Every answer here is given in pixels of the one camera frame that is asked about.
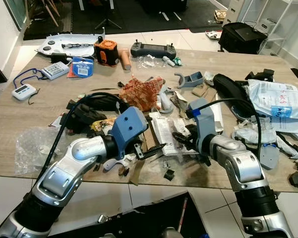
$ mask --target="chair leg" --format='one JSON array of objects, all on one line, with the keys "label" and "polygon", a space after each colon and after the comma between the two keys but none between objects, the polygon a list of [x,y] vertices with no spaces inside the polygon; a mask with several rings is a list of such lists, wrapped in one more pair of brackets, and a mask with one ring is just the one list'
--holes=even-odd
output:
[{"label": "chair leg", "polygon": [[57,15],[57,16],[60,16],[60,14],[59,14],[59,12],[58,12],[58,10],[57,10],[57,8],[56,8],[56,6],[55,6],[53,0],[47,0],[47,1],[49,2],[50,6],[52,7],[52,9],[53,9],[54,12],[56,13],[56,15]]},{"label": "chair leg", "polygon": [[54,21],[55,25],[58,27],[59,25],[58,25],[58,23],[56,22],[56,20],[55,20],[53,14],[51,13],[51,11],[50,11],[50,9],[49,9],[49,6],[47,6],[47,4],[45,4],[45,8],[46,8],[46,10],[48,11],[49,15],[51,16],[52,20]]}]

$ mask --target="drone remote controller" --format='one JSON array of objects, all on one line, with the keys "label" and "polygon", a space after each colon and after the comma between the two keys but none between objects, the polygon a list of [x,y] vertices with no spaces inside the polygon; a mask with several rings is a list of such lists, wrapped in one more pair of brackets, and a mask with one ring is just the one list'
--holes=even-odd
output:
[{"label": "drone remote controller", "polygon": [[133,57],[151,55],[156,58],[163,58],[167,56],[171,60],[176,56],[173,44],[166,46],[149,45],[138,42],[138,40],[131,47],[130,53]]}]

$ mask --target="barcode label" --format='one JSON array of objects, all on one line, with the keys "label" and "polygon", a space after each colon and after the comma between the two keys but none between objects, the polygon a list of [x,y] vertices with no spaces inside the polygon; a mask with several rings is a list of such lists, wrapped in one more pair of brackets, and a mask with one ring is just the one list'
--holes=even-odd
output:
[{"label": "barcode label", "polygon": [[260,84],[260,93],[266,93],[266,90],[267,90],[266,84],[261,83]]},{"label": "barcode label", "polygon": [[84,68],[78,68],[78,74],[88,76],[88,70]]}]

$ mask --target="digital thermometer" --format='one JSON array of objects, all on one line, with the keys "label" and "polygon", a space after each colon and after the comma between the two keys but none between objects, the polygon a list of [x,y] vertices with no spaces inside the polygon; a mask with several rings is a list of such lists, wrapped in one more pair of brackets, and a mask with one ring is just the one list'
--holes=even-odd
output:
[{"label": "digital thermometer", "polygon": [[12,96],[14,96],[16,99],[23,101],[30,97],[31,95],[35,94],[36,88],[31,86],[30,84],[24,84],[21,87],[18,87],[17,89],[14,89],[12,91]]}]

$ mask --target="paper document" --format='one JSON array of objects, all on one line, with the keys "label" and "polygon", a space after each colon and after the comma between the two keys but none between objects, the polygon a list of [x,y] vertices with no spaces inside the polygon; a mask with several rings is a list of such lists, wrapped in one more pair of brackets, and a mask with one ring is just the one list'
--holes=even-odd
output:
[{"label": "paper document", "polygon": [[185,128],[183,119],[159,117],[156,113],[150,113],[149,116],[152,117],[153,130],[159,143],[166,143],[162,149],[164,155],[184,155],[198,153],[194,150],[187,150],[183,144],[176,141],[172,136],[172,133],[178,130],[178,132],[188,135],[188,130]]},{"label": "paper document", "polygon": [[275,131],[298,133],[298,119],[273,117],[272,126]]}]

